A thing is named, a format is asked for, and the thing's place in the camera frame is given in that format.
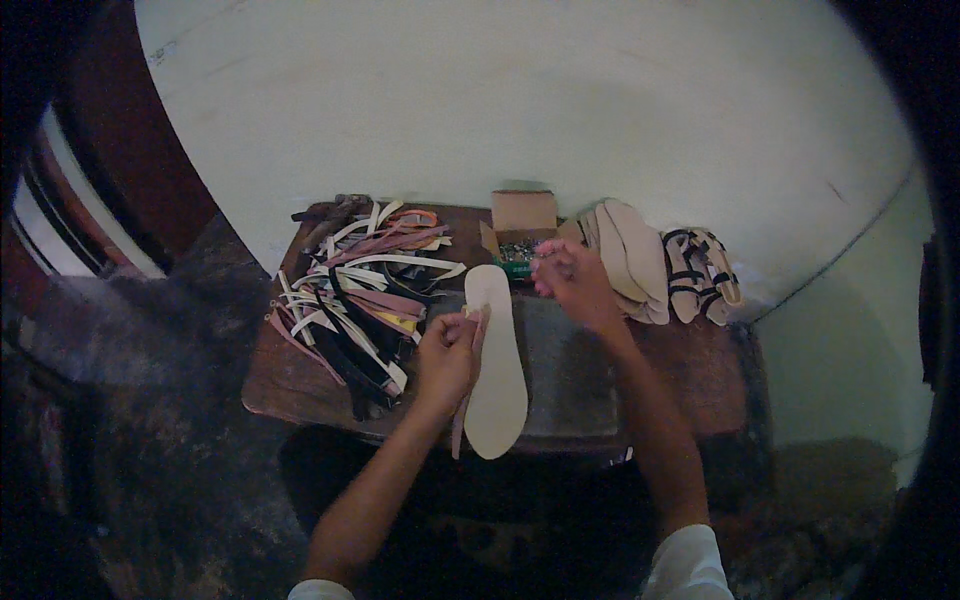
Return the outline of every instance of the white sleeve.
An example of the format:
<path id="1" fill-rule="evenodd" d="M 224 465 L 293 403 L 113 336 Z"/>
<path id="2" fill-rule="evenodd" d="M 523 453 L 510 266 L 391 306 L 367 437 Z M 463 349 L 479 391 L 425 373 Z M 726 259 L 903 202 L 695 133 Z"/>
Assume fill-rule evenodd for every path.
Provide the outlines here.
<path id="1" fill-rule="evenodd" d="M 687 525 L 657 548 L 641 600 L 732 600 L 713 530 Z"/>
<path id="2" fill-rule="evenodd" d="M 354 600 L 350 590 L 324 579 L 308 579 L 290 590 L 287 600 Z"/>

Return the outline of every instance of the open box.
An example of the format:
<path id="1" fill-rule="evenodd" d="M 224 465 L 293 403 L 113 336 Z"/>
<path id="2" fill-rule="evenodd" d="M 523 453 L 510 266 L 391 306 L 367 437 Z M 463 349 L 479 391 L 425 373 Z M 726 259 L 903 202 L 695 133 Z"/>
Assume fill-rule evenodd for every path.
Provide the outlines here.
<path id="1" fill-rule="evenodd" d="M 526 239 L 546 240 L 557 233 L 557 199 L 553 192 L 497 190 L 492 194 L 493 227 L 480 223 L 480 244 L 493 256 L 493 264 L 507 272 L 507 278 L 530 277 L 530 261 L 504 260 L 501 244 Z"/>

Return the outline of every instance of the hand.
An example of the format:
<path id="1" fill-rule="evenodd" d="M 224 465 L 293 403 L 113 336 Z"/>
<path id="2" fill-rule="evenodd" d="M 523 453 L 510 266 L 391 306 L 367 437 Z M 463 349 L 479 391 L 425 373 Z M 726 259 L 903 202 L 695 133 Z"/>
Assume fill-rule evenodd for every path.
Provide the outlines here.
<path id="1" fill-rule="evenodd" d="M 629 336 L 598 253 L 562 239 L 547 240 L 536 252 L 531 268 L 541 296 L 556 298 L 567 317 L 601 337 Z"/>
<path id="2" fill-rule="evenodd" d="M 414 406 L 431 416 L 449 419 L 480 375 L 480 350 L 487 332 L 481 311 L 469 316 L 441 315 L 427 327 L 418 354 L 417 399 Z"/>

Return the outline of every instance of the table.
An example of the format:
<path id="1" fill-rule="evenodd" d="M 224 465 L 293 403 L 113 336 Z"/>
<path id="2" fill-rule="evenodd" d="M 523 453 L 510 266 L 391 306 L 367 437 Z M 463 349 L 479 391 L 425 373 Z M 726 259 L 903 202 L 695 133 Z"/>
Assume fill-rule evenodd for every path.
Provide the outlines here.
<path id="1" fill-rule="evenodd" d="M 491 262 L 480 246 L 479 221 L 491 222 L 488 209 L 409 204 L 437 213 L 450 226 L 453 245 L 431 256 L 463 262 L 468 268 Z M 291 272 L 300 241 L 311 229 L 301 224 L 280 269 Z M 464 276 L 444 282 L 463 292 Z M 530 413 L 514 452 L 622 453 L 628 444 L 612 374 L 596 342 L 570 323 L 552 300 L 540 299 L 530 286 L 514 286 L 517 344 L 527 376 Z M 280 293 L 277 280 L 272 298 Z M 431 308 L 431 315 L 459 310 L 463 297 L 452 294 Z M 743 375 L 730 332 L 698 317 L 691 324 L 631 322 L 641 349 L 702 436 L 736 431 L 744 423 Z M 538 340 L 533 345 L 530 340 Z M 381 441 L 403 418 L 409 401 L 378 420 L 358 422 L 350 411 L 346 387 L 333 381 L 316 362 L 291 347 L 272 326 L 263 323 L 257 335 L 242 399 L 252 412 L 297 423 L 322 423 Z"/>

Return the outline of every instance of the bundle of straps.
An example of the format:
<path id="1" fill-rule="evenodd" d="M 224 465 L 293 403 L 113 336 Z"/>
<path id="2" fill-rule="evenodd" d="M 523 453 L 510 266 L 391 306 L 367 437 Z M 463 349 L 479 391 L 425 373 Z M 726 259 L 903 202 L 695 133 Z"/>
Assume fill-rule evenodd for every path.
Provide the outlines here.
<path id="1" fill-rule="evenodd" d="M 443 295 L 438 283 L 466 270 L 423 256 L 450 245 L 449 227 L 432 212 L 402 206 L 374 202 L 369 216 L 327 236 L 293 283 L 281 270 L 283 293 L 267 316 L 287 342 L 349 388 L 357 420 L 373 416 L 371 401 L 394 407 L 407 385 L 399 365 L 420 342 L 427 306 Z"/>

